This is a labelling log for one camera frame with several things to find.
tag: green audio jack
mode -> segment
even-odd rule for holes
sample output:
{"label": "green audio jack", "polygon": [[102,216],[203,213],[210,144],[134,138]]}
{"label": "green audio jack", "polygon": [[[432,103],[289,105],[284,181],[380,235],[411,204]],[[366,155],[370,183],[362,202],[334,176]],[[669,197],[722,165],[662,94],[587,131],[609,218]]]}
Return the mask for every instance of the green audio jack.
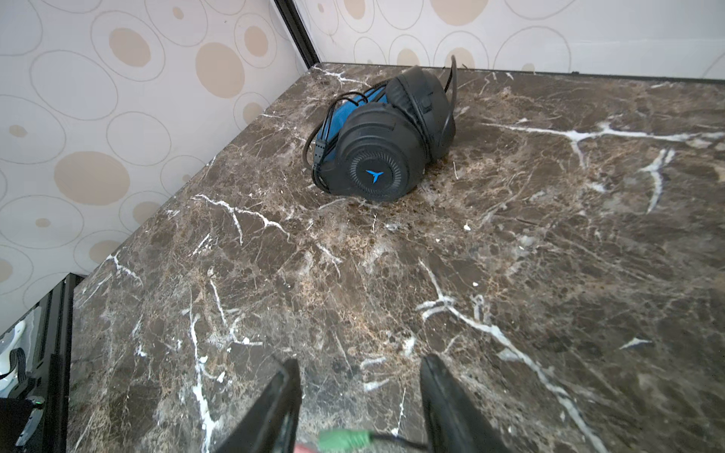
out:
{"label": "green audio jack", "polygon": [[373,443],[370,431],[333,429],[320,433],[320,453],[351,452]]}
{"label": "green audio jack", "polygon": [[354,431],[350,429],[333,429],[320,433],[318,448],[320,453],[352,452],[364,446],[371,445],[374,441],[389,441],[402,444],[408,448],[427,450],[425,444],[412,442],[402,437],[393,436],[388,433],[375,433],[372,431]]}

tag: black headset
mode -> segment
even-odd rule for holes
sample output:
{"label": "black headset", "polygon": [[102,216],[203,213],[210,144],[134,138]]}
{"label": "black headset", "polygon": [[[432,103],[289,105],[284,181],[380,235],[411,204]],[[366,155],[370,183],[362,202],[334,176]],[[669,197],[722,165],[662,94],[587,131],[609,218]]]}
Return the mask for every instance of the black headset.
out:
{"label": "black headset", "polygon": [[[328,194],[373,201],[393,201],[410,192],[426,164],[445,156],[453,142],[457,82],[451,57],[445,88],[435,75],[414,66],[364,93],[337,96],[302,150],[312,181]],[[313,140],[310,165],[307,152]]]}

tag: wallpaper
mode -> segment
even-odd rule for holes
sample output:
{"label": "wallpaper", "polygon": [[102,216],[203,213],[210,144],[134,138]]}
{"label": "wallpaper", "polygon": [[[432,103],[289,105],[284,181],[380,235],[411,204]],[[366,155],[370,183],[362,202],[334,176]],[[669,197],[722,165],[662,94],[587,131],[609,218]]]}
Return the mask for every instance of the wallpaper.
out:
{"label": "wallpaper", "polygon": [[270,0],[0,1],[0,333],[304,71]]}
{"label": "wallpaper", "polygon": [[725,78],[722,0],[295,0],[320,59]]}

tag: blue logo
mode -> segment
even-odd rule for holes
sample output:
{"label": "blue logo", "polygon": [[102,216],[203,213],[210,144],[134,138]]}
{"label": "blue logo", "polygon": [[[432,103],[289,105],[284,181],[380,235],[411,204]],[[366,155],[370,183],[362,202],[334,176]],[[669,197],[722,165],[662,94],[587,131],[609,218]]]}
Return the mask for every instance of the blue logo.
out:
{"label": "blue logo", "polygon": [[380,178],[380,175],[382,175],[384,172],[373,172],[372,170],[366,170],[366,172],[370,173],[373,176],[373,184],[378,182],[378,178]]}

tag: black metal frame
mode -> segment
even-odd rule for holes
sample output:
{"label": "black metal frame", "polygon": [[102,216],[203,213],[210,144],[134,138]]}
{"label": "black metal frame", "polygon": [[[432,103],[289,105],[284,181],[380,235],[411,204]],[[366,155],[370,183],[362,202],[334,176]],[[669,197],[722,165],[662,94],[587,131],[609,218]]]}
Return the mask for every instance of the black metal frame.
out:
{"label": "black metal frame", "polygon": [[318,57],[315,47],[312,45],[310,35],[305,30],[305,24],[297,12],[297,7],[294,6],[294,0],[274,0],[274,2],[282,16],[282,20],[284,20],[284,24],[287,26],[287,30],[292,35],[292,40],[297,45],[299,54],[302,55],[304,64],[307,69],[310,69],[320,62],[320,57]]}
{"label": "black metal frame", "polygon": [[18,401],[31,402],[33,413],[21,435],[24,441],[17,447],[18,451],[65,453],[73,290],[81,281],[83,277],[68,274],[32,308],[39,306],[42,309],[36,347],[32,352],[33,369],[28,370],[27,380],[15,386],[9,399],[3,402],[14,406]]}

